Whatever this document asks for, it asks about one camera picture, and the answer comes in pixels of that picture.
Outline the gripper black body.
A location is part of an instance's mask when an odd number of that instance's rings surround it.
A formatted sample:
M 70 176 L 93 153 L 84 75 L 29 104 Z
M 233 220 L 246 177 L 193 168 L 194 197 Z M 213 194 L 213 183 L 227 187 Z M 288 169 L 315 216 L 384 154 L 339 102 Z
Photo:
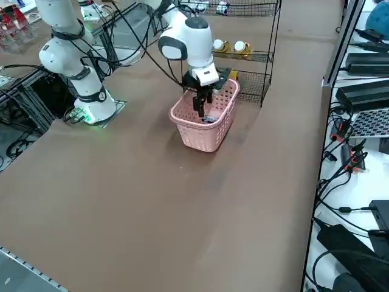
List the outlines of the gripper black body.
M 200 81 L 197 78 L 194 78 L 190 75 L 189 72 L 186 72 L 182 77 L 182 84 L 186 88 L 191 88 L 197 92 L 208 92 L 208 91 L 219 91 L 221 89 L 221 82 L 217 81 L 210 85 L 201 85 Z

